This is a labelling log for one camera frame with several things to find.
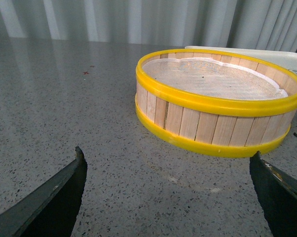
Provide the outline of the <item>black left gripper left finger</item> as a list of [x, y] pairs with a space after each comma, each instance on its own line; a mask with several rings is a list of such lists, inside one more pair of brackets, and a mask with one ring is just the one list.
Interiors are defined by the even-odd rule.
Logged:
[[76, 158], [24, 199], [0, 214], [0, 237], [69, 237], [79, 213], [87, 162]]

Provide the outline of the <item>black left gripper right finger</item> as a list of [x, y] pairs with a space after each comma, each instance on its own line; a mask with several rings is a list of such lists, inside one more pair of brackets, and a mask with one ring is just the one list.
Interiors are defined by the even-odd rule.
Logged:
[[297, 237], [297, 179], [261, 159], [250, 157], [250, 175], [264, 217], [275, 237]]

